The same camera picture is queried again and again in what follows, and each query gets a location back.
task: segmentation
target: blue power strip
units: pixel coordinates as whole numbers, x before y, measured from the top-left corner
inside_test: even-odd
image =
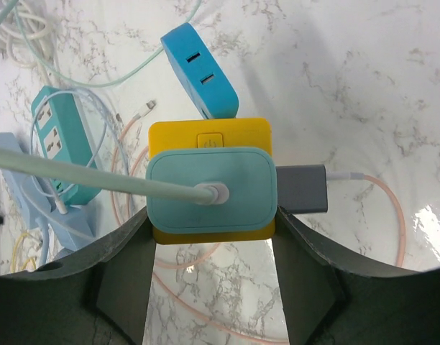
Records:
[[[198,33],[185,23],[161,38],[169,62],[205,119],[233,119],[239,99]]]
[[[50,160],[87,165],[92,158],[91,146],[84,131],[75,100],[70,94],[61,94],[51,98],[39,109],[44,98],[59,91],[45,86],[32,103],[32,115],[39,110],[36,128],[44,156]],[[62,193],[70,183],[52,180],[52,186]],[[99,189],[75,185],[61,195],[66,205],[87,205],[100,192]]]

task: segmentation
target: pink cable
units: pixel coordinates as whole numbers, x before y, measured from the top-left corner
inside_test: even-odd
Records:
[[[122,142],[122,140],[124,139],[124,137],[126,136],[127,132],[130,130],[130,128],[132,127],[132,125],[136,122],[136,120],[138,120],[137,117],[134,117],[124,128],[123,131],[121,133],[121,135],[119,136],[119,141]],[[131,171],[129,172],[129,174],[131,176],[133,176],[135,174],[135,171],[137,170],[140,162],[142,161],[143,157],[148,153],[148,146],[146,146],[137,156],[137,159],[135,160]],[[115,147],[114,151],[113,151],[113,157],[111,160],[111,171],[114,171],[114,168],[116,166],[116,156],[118,154],[118,147]],[[119,225],[122,225],[121,219],[119,218],[118,215],[118,208],[116,207],[116,199],[114,197],[114,193],[110,192],[111,194],[111,204],[113,207],[113,213],[114,213],[114,217],[116,219],[116,222]],[[127,195],[126,197],[126,210],[127,210],[127,216],[128,218],[130,217],[130,195]],[[194,265],[198,265],[204,261],[206,261],[220,246],[220,243],[216,243],[215,245],[212,246],[212,248],[210,248],[210,250],[208,250],[206,253],[204,253],[203,255],[201,255],[198,259],[192,261],[192,262],[184,262],[183,264],[168,264],[166,262],[163,262],[162,260],[159,260],[157,258],[155,258],[155,266],[161,267],[161,268],[166,268],[166,269],[174,269],[174,270],[180,270],[180,269],[185,269],[188,268],[190,266],[194,266]],[[227,328],[219,323],[216,323],[214,321],[212,321],[208,316],[202,314],[200,311],[196,310],[195,308],[189,306],[187,303],[183,302],[175,293],[173,293],[163,282],[162,280],[156,275],[156,273],[153,272],[152,276],[154,277],[155,281],[163,288],[163,290],[171,297],[173,298],[173,300],[177,303],[179,303],[182,307],[184,307],[187,311],[189,311],[190,313],[192,313],[194,316],[196,316],[197,318],[201,319],[202,321],[204,321],[205,323],[217,328],[220,331],[225,331],[229,334],[231,334],[232,336],[237,336],[238,338],[244,339],[244,340],[248,340],[248,341],[253,341],[257,344],[289,344],[288,341],[283,341],[283,340],[276,340],[276,341],[271,341],[271,340],[266,340],[266,339],[260,339],[257,337],[252,337],[252,336],[246,336],[244,334],[241,334],[239,332],[233,331],[230,328]]]
[[[190,313],[192,313],[194,316],[196,316],[197,318],[199,318],[200,320],[204,321],[205,323],[207,323],[208,325],[211,325],[215,328],[217,328],[220,331],[224,331],[227,332],[229,334],[231,334],[232,336],[236,336],[240,339],[244,339],[244,340],[248,340],[248,341],[253,341],[255,343],[258,344],[289,344],[288,340],[267,340],[267,339],[259,339],[259,338],[255,338],[253,336],[246,336],[242,333],[233,331],[230,328],[227,328],[226,326],[221,325],[220,323],[217,323],[215,321],[212,321],[208,316],[202,314],[200,311],[196,310],[195,308],[191,307],[190,305],[188,305],[187,303],[183,302],[175,293],[173,293],[163,282],[162,280],[155,274],[153,273],[153,278],[155,279],[155,281],[162,287],[162,289],[174,300],[176,300],[179,304],[181,304],[187,311],[189,311]]]
[[[386,194],[390,197],[391,202],[394,205],[395,212],[398,216],[399,220],[399,249],[398,249],[398,256],[396,258],[395,265],[397,267],[402,267],[404,263],[404,256],[405,256],[405,245],[407,242],[407,229],[405,227],[405,218],[404,213],[402,212],[402,208],[400,207],[399,200],[396,198],[393,191],[378,178],[374,178],[373,176],[364,175],[364,180],[370,181],[383,189]]]
[[[131,128],[131,126],[136,122],[137,118],[133,118],[123,129],[121,136],[119,137],[119,140],[122,141],[123,138],[126,136],[127,132]],[[117,156],[118,148],[116,147],[113,152],[113,159],[111,161],[111,171],[114,171],[114,167],[116,164],[116,156]],[[138,155],[137,159],[135,160],[132,169],[130,171],[130,175],[133,176],[135,174],[136,169],[138,168],[140,162],[142,161],[143,157],[148,153],[148,146],[146,146]],[[403,260],[405,256],[405,244],[406,244],[406,228],[405,228],[405,219],[403,215],[402,208],[400,207],[399,200],[396,198],[395,194],[389,189],[389,187],[381,180],[374,178],[369,175],[364,175],[364,179],[367,181],[370,181],[376,185],[378,185],[380,188],[382,188],[386,194],[389,196],[391,202],[393,203],[396,213],[398,215],[399,220],[399,250],[398,250],[398,256],[396,259],[396,265],[398,267],[402,267]],[[119,219],[118,211],[116,207],[116,200],[114,197],[114,194],[111,192],[111,204],[113,206],[114,215],[116,218],[116,221],[118,224],[122,224],[122,222]],[[130,217],[130,195],[127,195],[127,217]],[[206,253],[204,253],[201,257],[198,259],[192,261],[192,262],[185,262],[183,264],[168,264],[166,262],[163,262],[162,260],[155,258],[155,266],[166,268],[166,269],[185,269],[190,266],[198,265],[205,260],[207,260],[220,246],[220,243],[217,243],[210,248]],[[220,323],[216,323],[215,321],[212,321],[208,316],[202,314],[200,311],[196,310],[195,308],[191,307],[187,303],[185,303],[183,300],[181,300],[174,292],[172,292],[167,285],[165,285],[162,280],[156,275],[156,273],[153,272],[152,276],[154,277],[155,281],[162,287],[162,289],[177,303],[179,303],[182,307],[184,307],[187,311],[192,313],[194,316],[202,320],[203,322],[207,323],[208,325],[211,325],[215,328],[217,328],[220,331],[225,331],[228,334],[231,334],[232,336],[236,336],[240,339],[247,340],[247,341],[253,341],[258,344],[289,344],[288,340],[267,340],[267,339],[259,339],[257,337],[253,336],[246,336],[244,334],[241,334],[239,332],[233,331],[230,328],[227,328],[226,326],[221,325]]]

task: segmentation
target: power adapter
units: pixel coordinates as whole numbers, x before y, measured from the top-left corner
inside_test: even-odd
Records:
[[[44,102],[46,97],[57,91],[51,86],[44,86],[32,102],[33,117],[40,110],[36,129],[42,152],[50,160],[87,165],[92,158],[92,150],[73,95],[60,94]],[[90,167],[97,168],[96,163],[92,162]],[[62,193],[70,183],[52,180],[52,186]],[[99,192],[97,188],[75,185],[60,198],[65,205],[87,205]]]
[[[212,54],[189,24],[161,38],[169,62],[186,93],[205,119],[233,119],[239,99]]]
[[[12,133],[0,133],[0,147],[14,152],[23,153],[19,143]],[[10,170],[2,170],[3,177],[11,192],[12,198],[16,202],[19,212],[24,219],[28,229],[39,227],[37,219],[46,218],[38,208],[50,215],[47,219],[54,234],[59,239],[60,244],[69,250],[78,250],[91,243],[79,236],[71,234],[63,225],[74,228],[76,231],[92,238],[92,230],[87,223],[86,212],[80,208],[67,207],[67,214],[60,214],[58,210],[51,213],[49,200],[38,190],[41,189],[36,179],[28,178],[28,175]],[[31,200],[27,200],[22,192],[22,183],[24,183],[24,192]]]

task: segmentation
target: marble floor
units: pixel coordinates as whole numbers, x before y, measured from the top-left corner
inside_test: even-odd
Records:
[[[87,83],[118,78],[139,65],[160,37],[183,22],[195,0],[50,1],[56,58],[66,76]],[[272,124],[277,165],[320,164],[385,181],[400,200],[407,242],[404,267],[440,267],[440,0],[203,0],[192,20],[239,96],[240,117]],[[21,48],[18,53],[27,56]],[[0,132],[28,142],[35,70],[0,56]],[[95,90],[116,116],[117,131],[154,99],[132,128],[131,161],[156,121],[200,119],[161,54],[125,83]],[[86,107],[93,142],[101,120]],[[113,142],[100,154],[108,170]],[[145,167],[137,171],[145,175]],[[299,216],[312,229],[363,255],[394,263],[398,224],[388,197],[365,181],[331,182],[329,212]],[[125,196],[119,196],[124,207]],[[139,206],[143,198],[136,198]],[[88,206],[97,236],[116,228],[109,194]],[[0,275],[25,227],[0,175]],[[21,262],[39,243],[24,243]],[[193,261],[213,244],[157,248],[169,263]],[[58,250],[52,240],[51,255]],[[220,244],[204,262],[155,268],[179,300],[219,325],[255,338],[286,339],[272,247],[268,241]],[[262,344],[206,324],[154,279],[144,344]]]

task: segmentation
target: power button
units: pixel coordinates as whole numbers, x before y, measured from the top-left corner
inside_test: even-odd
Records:
[[[210,149],[213,147],[223,147],[223,135],[221,135],[221,133],[198,135],[198,148]]]

